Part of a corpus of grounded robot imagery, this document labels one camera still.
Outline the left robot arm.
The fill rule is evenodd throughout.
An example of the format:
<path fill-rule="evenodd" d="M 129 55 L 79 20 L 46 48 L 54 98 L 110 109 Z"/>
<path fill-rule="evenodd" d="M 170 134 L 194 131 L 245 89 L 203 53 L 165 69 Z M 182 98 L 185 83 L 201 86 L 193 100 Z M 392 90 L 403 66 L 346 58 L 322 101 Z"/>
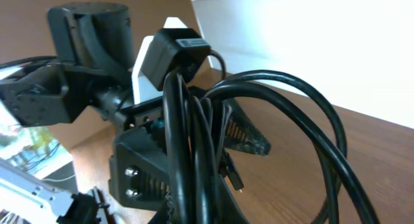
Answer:
<path fill-rule="evenodd" d="M 138 66 L 156 96 L 133 97 L 128 7 L 68 3 L 47 13 L 55 56 L 19 61 L 1 100 L 25 127 L 69 124 L 92 107 L 116 128 L 109 192 L 123 206 L 238 212 L 243 181 L 229 155 L 267 155 L 270 144 L 234 99 L 214 101 L 189 86 L 217 51 L 191 28 L 162 28 Z"/>

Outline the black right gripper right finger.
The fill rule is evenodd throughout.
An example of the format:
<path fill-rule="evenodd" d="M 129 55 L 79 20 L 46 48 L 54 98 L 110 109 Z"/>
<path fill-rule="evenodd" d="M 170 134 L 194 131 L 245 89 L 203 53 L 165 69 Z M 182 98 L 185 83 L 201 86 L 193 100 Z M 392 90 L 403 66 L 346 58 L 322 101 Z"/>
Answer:
<path fill-rule="evenodd" d="M 217 178 L 217 185 L 219 192 L 219 213 L 221 215 L 220 223 L 250 224 L 241 212 L 225 180 L 223 178 Z"/>

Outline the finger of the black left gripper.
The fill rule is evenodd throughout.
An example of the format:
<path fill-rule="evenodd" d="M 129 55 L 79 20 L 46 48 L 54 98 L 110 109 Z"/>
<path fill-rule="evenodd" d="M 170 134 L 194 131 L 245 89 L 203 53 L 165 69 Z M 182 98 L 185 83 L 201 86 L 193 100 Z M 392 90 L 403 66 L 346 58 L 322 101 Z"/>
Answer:
<path fill-rule="evenodd" d="M 269 141 L 254 126 L 239 102 L 229 98 L 223 103 L 232 108 L 225 131 L 224 147 L 252 155 L 267 156 L 271 149 Z"/>

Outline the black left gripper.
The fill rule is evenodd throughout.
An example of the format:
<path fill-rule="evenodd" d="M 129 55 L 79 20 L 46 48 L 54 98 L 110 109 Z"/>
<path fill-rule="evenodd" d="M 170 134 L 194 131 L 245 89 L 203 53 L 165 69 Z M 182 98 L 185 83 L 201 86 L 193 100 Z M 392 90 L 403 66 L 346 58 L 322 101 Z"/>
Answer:
<path fill-rule="evenodd" d="M 204 89 L 184 84 L 165 86 L 161 95 L 133 104 L 131 89 L 117 86 L 93 87 L 93 106 L 118 131 L 109 158 L 109 193 L 123 207 L 158 210 L 169 190 L 168 159 L 144 128 L 129 129 L 139 124 L 139 116 L 158 107 L 163 109 L 166 127 L 170 131 L 186 133 L 188 100 L 206 94 Z"/>

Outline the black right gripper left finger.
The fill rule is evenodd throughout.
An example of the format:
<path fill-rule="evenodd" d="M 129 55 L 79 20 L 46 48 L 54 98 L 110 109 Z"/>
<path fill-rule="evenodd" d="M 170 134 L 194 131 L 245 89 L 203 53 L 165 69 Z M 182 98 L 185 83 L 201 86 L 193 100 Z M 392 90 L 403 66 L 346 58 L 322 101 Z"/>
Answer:
<path fill-rule="evenodd" d="M 181 211 L 180 204 L 181 194 L 169 192 L 164 198 L 160 209 L 150 219 L 148 224 L 173 224 L 177 223 L 180 218 Z"/>

